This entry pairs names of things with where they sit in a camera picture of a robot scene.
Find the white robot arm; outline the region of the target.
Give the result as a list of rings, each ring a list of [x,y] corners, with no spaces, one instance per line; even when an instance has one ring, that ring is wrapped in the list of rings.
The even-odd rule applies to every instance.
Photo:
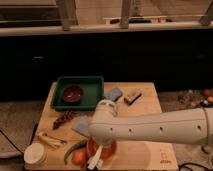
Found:
[[[132,140],[213,146],[213,108],[125,117],[118,116],[113,101],[101,100],[89,123],[89,133],[99,145]]]

